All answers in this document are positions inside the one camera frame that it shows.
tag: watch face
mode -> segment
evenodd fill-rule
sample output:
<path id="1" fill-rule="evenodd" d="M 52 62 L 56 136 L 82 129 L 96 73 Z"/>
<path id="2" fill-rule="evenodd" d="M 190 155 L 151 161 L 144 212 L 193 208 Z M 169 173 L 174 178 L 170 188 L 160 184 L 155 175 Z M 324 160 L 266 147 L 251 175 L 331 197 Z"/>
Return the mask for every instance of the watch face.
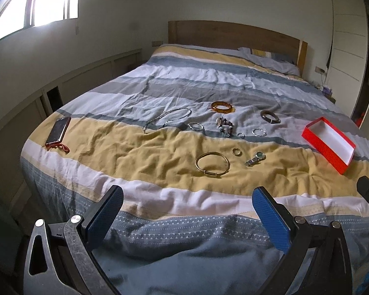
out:
<path id="1" fill-rule="evenodd" d="M 257 152 L 256 158 L 259 158 L 260 160 L 263 160 L 265 158 L 265 154 L 263 152 Z"/>

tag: necklace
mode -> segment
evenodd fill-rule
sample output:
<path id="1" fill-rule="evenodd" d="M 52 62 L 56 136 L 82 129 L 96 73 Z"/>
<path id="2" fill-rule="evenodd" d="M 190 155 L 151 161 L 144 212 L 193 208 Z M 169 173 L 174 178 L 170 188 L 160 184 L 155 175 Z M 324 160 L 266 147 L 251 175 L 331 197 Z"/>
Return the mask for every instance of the necklace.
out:
<path id="1" fill-rule="evenodd" d="M 166 116 L 167 114 L 170 114 L 170 113 L 172 113 L 172 112 L 179 111 L 179 110 L 188 110 L 188 112 L 187 112 L 184 116 L 181 116 L 181 117 L 179 117 L 179 118 L 174 118 L 174 119 L 168 119 L 168 120 L 166 120 L 166 121 L 164 122 L 164 124 L 158 128 L 158 130 L 159 130 L 159 129 L 164 128 L 164 127 L 167 125 L 167 122 L 169 122 L 169 121 L 175 121 L 175 120 L 179 120 L 179 119 L 186 118 L 186 117 L 188 117 L 188 116 L 192 113 L 191 109 L 189 109 L 189 108 L 174 108 L 174 109 L 172 109 L 172 110 L 170 110 L 170 111 L 164 111 L 164 112 L 163 112 L 163 113 L 161 113 L 158 117 L 156 117 L 156 118 L 154 118 L 154 119 L 151 119 L 151 120 L 149 120 L 148 122 L 146 122 L 146 124 L 142 127 L 142 131 L 143 131 L 145 134 L 148 134 L 148 133 L 146 132 L 146 127 L 148 126 L 148 124 L 150 124 L 150 123 L 152 123 L 152 122 L 154 122 L 154 121 L 157 121 L 157 120 L 159 120 L 159 119 L 163 118 L 163 117 L 164 117 L 164 116 Z"/>
<path id="2" fill-rule="evenodd" d="M 232 128 L 234 126 L 232 124 L 232 122 L 227 121 L 226 118 L 221 117 L 221 118 L 216 119 L 216 124 L 217 124 L 217 127 L 219 128 L 220 133 L 224 134 L 225 138 L 229 138 L 231 136 Z M 228 131 L 227 132 L 225 132 L 223 125 L 228 125 Z"/>

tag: wall socket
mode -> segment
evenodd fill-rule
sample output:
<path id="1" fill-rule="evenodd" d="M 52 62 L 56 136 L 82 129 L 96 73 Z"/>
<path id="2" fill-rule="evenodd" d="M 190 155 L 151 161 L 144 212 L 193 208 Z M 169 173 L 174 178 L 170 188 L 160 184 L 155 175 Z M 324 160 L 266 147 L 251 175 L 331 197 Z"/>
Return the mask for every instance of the wall socket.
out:
<path id="1" fill-rule="evenodd" d="M 163 41 L 152 41 L 152 46 L 155 47 L 155 46 L 160 46 L 163 44 Z"/>
<path id="2" fill-rule="evenodd" d="M 318 66 L 316 66 L 316 68 L 314 69 L 314 71 L 316 73 L 320 73 L 320 74 L 324 74 L 325 73 L 325 71 L 322 68 L 319 68 Z"/>

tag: silver chain necklace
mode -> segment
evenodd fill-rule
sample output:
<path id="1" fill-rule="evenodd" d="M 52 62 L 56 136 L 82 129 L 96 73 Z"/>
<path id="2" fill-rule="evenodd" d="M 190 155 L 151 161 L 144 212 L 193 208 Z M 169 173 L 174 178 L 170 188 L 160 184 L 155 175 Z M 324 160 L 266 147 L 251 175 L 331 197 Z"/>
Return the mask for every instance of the silver chain necklace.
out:
<path id="1" fill-rule="evenodd" d="M 146 122 L 146 124 L 142 127 L 142 131 L 143 131 L 145 134 L 148 134 L 148 133 L 146 132 L 146 127 L 148 126 L 148 124 L 150 124 L 150 123 L 152 123 L 152 122 L 154 122 L 154 121 L 157 121 L 157 120 L 159 120 L 159 119 L 163 118 L 163 117 L 164 117 L 164 116 L 166 116 L 167 114 L 170 114 L 170 113 L 172 113 L 172 112 L 179 111 L 179 110 L 188 110 L 188 112 L 187 112 L 184 116 L 181 116 L 181 117 L 179 117 L 179 118 L 175 118 L 175 119 L 168 119 L 168 120 L 166 120 L 166 121 L 164 122 L 164 124 L 158 128 L 158 130 L 159 130 L 159 129 L 164 128 L 164 127 L 167 125 L 167 122 L 169 122 L 169 121 L 175 121 L 175 120 L 179 120 L 179 119 L 186 118 L 186 117 L 188 117 L 188 116 L 192 113 L 191 109 L 189 109 L 189 108 L 174 108 L 173 110 L 170 110 L 170 111 L 164 111 L 164 112 L 163 112 L 162 114 L 160 114 L 158 117 L 156 117 L 156 118 L 154 118 L 154 119 L 151 119 L 150 121 Z"/>

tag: wooden headboard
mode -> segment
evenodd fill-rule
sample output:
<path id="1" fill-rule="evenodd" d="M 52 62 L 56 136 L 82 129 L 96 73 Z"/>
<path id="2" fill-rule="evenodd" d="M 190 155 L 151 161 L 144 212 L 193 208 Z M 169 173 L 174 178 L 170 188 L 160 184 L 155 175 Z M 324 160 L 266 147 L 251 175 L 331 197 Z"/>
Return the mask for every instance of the wooden headboard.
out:
<path id="1" fill-rule="evenodd" d="M 220 49 L 248 47 L 287 54 L 295 59 L 302 76 L 307 43 L 292 36 L 251 25 L 219 21 L 169 21 L 168 43 Z"/>

